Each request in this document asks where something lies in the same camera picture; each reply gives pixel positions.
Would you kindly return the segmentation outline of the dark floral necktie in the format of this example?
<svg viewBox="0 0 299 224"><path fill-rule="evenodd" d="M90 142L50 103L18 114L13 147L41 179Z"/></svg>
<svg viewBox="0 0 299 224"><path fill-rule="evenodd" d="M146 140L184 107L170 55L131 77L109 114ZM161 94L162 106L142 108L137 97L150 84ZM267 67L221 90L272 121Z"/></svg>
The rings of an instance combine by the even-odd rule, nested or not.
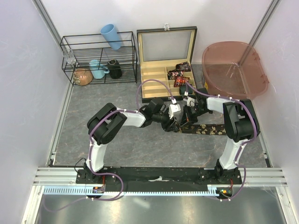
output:
<svg viewBox="0 0 299 224"><path fill-rule="evenodd" d="M177 133L201 135L227 135L224 124L189 124L180 127Z"/></svg>

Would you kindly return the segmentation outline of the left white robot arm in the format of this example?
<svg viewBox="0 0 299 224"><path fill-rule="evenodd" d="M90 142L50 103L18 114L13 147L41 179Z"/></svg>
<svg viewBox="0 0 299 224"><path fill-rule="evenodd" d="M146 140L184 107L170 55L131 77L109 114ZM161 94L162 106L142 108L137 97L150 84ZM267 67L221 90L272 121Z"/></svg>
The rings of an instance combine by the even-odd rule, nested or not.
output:
<svg viewBox="0 0 299 224"><path fill-rule="evenodd" d="M179 130L176 116L180 112L181 107L174 99L167 106L162 99L154 98L138 110L121 109L107 103L87 123L90 146L84 163L86 178L91 183L102 180L107 146L123 126L144 128L156 122L164 131L175 132Z"/></svg>

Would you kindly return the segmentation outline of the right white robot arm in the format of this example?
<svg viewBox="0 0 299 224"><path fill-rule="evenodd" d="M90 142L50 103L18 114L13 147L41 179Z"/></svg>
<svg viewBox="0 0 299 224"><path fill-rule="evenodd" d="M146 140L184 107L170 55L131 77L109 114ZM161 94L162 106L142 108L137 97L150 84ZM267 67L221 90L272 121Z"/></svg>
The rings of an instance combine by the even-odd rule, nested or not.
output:
<svg viewBox="0 0 299 224"><path fill-rule="evenodd" d="M228 138L214 169L201 172L200 179L213 179L221 184L241 183L238 161L247 143L260 133L252 102L249 99L236 100L220 95L208 95L205 88L196 90L196 98L189 97L186 91L184 101L186 105L183 108L180 133L226 135ZM223 114L223 124L197 123L199 116L213 112Z"/></svg>

